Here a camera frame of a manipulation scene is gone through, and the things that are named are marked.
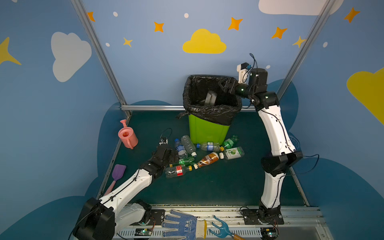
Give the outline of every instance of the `yellow cloud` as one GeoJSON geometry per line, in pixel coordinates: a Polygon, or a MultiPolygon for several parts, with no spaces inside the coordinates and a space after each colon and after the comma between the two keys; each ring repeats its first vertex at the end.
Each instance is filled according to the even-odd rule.
{"type": "Polygon", "coordinates": [[[384,68],[376,73],[357,72],[347,81],[347,88],[382,124],[384,124],[384,68]]]}
{"type": "Polygon", "coordinates": [[[226,48],[219,35],[203,28],[194,32],[191,40],[183,44],[183,50],[186,53],[223,53],[226,48]]]}

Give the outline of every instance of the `dark green floor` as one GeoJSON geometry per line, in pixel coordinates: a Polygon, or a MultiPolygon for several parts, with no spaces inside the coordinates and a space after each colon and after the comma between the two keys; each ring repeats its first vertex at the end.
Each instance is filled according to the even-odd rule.
{"type": "MultiPolygon", "coordinates": [[[[171,111],[133,112],[128,126],[135,131],[139,143],[133,150],[121,144],[115,164],[123,164],[127,168],[115,188],[151,157],[163,130],[168,127],[173,129],[169,138],[172,145],[175,138],[189,134],[188,117],[176,119],[177,115],[178,112],[171,111]]],[[[142,199],[149,204],[258,205],[265,178],[260,159],[271,150],[266,130],[256,112],[242,112],[234,119],[227,136],[233,134],[240,138],[237,146],[243,148],[243,158],[219,160],[181,177],[167,179],[162,175],[137,194],[132,202],[142,199]]],[[[198,150],[197,159],[202,159],[208,153],[198,150]]],[[[112,181],[110,176],[106,188],[112,181]]],[[[283,206],[304,205],[291,176],[283,182],[280,200],[283,206]]]]}

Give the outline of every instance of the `blue dotted work glove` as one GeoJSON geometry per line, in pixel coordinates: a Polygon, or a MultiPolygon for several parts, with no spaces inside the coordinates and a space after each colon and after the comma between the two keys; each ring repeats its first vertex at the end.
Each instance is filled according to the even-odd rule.
{"type": "Polygon", "coordinates": [[[170,214],[165,216],[161,226],[170,228],[170,230],[163,231],[163,237],[177,240],[205,238],[207,233],[207,222],[205,220],[197,220],[195,216],[175,209],[171,209],[170,214]]]}

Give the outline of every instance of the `green trash can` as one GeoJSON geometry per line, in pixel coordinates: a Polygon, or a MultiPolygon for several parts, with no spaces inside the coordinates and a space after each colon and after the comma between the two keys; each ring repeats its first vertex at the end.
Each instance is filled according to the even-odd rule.
{"type": "Polygon", "coordinates": [[[183,93],[184,113],[189,116],[190,138],[194,144],[202,142],[223,143],[231,122],[242,108],[241,98],[225,93],[218,82],[231,77],[217,75],[191,75],[183,93]],[[217,94],[215,106],[204,106],[208,91],[217,94]]]}

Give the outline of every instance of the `plastic bottle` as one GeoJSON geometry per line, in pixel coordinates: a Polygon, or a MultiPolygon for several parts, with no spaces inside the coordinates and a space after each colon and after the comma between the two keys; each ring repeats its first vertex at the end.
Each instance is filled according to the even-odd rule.
{"type": "Polygon", "coordinates": [[[175,148],[180,159],[188,157],[188,153],[185,150],[185,147],[181,144],[178,138],[175,139],[175,148]]]}
{"type": "Polygon", "coordinates": [[[242,147],[234,147],[231,149],[226,149],[223,153],[224,153],[224,159],[226,160],[239,158],[244,156],[245,154],[242,147]]]}
{"type": "Polygon", "coordinates": [[[188,135],[184,135],[181,137],[181,143],[184,145],[185,149],[187,150],[187,153],[192,155],[192,157],[196,157],[196,147],[192,143],[191,139],[188,135]]]}
{"type": "Polygon", "coordinates": [[[220,150],[224,151],[224,149],[232,148],[238,141],[238,136],[233,135],[232,137],[228,138],[223,142],[223,145],[220,147],[220,150]]]}
{"type": "Polygon", "coordinates": [[[167,167],[165,169],[166,178],[179,177],[185,175],[185,173],[192,171],[192,166],[175,166],[175,167],[167,167]]]}
{"type": "Polygon", "coordinates": [[[206,166],[206,165],[209,165],[209,164],[216,162],[217,160],[219,160],[219,158],[220,159],[224,158],[224,155],[222,152],[220,153],[220,156],[219,156],[219,154],[212,152],[212,153],[206,155],[203,159],[201,159],[200,162],[195,163],[193,165],[193,167],[195,169],[198,169],[200,167],[203,167],[203,166],[206,166]]]}
{"type": "Polygon", "coordinates": [[[201,150],[204,150],[204,151],[213,151],[213,152],[220,151],[220,143],[218,143],[218,142],[198,143],[198,144],[196,144],[196,147],[200,148],[201,150]]]}
{"type": "Polygon", "coordinates": [[[170,167],[177,166],[177,165],[184,165],[184,166],[192,166],[195,163],[194,157],[187,157],[183,159],[179,159],[178,163],[169,164],[170,167]]]}

